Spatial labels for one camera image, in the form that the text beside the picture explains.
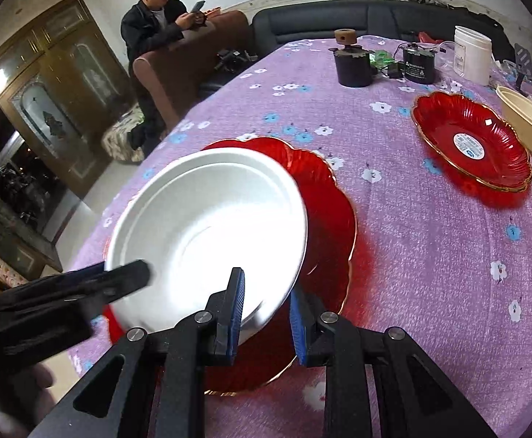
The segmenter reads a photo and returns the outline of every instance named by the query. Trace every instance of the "wooden door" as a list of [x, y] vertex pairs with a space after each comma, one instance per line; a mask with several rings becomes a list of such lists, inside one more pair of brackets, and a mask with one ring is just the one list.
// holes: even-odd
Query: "wooden door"
[[104, 131], [133, 105], [128, 75], [99, 34], [88, 23], [47, 51], [53, 74], [93, 137]]
[[109, 164], [48, 57], [30, 65], [0, 97], [0, 107], [30, 149], [83, 198]]

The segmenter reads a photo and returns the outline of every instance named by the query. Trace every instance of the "purple tablecloth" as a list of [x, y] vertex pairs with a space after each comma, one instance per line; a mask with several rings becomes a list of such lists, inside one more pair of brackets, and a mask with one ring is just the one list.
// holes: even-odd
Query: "purple tablecloth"
[[[400, 43], [360, 41], [391, 52]], [[496, 111], [499, 100], [455, 75], [452, 51], [438, 56], [442, 79], [433, 86], [379, 76], [364, 89], [342, 87], [326, 50], [334, 45], [289, 43], [192, 109], [106, 209], [74, 267], [102, 260], [131, 197], [180, 156], [257, 135], [317, 150], [372, 251], [373, 275], [363, 283], [363, 243], [355, 248], [347, 304], [357, 313], [349, 319], [374, 330], [404, 327], [500, 437], [518, 437], [532, 420], [532, 190], [518, 210], [464, 196], [427, 158], [410, 118], [414, 98], [436, 89]], [[109, 347], [105, 320], [95, 323], [96, 337], [70, 351], [80, 374]], [[257, 391], [208, 397], [207, 436], [319, 436], [324, 380], [322, 369], [294, 365]]]

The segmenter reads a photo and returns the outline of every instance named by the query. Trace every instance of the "black container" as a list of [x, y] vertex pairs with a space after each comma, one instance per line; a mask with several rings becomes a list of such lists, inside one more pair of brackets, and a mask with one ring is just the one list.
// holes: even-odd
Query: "black container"
[[372, 67], [369, 51], [359, 45], [348, 45], [344, 49], [330, 49], [335, 55], [335, 67], [339, 84], [345, 87], [367, 87], [372, 83]]
[[411, 43], [404, 46], [404, 77], [418, 84], [434, 84], [434, 53]]

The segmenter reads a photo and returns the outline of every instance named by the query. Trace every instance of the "black leather sofa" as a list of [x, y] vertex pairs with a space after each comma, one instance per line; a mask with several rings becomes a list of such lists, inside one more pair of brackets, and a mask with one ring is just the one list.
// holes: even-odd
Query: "black leather sofa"
[[491, 38], [497, 60], [515, 61], [515, 51], [497, 21], [466, 8], [449, 8], [398, 0], [330, 0], [262, 9], [253, 17], [256, 52], [260, 57], [290, 41], [330, 39], [340, 28], [357, 36], [374, 34], [418, 42], [420, 31], [433, 39], [452, 41], [455, 26]]

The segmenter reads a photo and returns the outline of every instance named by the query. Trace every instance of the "beige bowl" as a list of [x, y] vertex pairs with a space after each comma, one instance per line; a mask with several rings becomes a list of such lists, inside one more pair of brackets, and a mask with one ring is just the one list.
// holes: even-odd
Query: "beige bowl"
[[504, 86], [497, 87], [497, 95], [501, 99], [503, 118], [532, 152], [532, 101]]

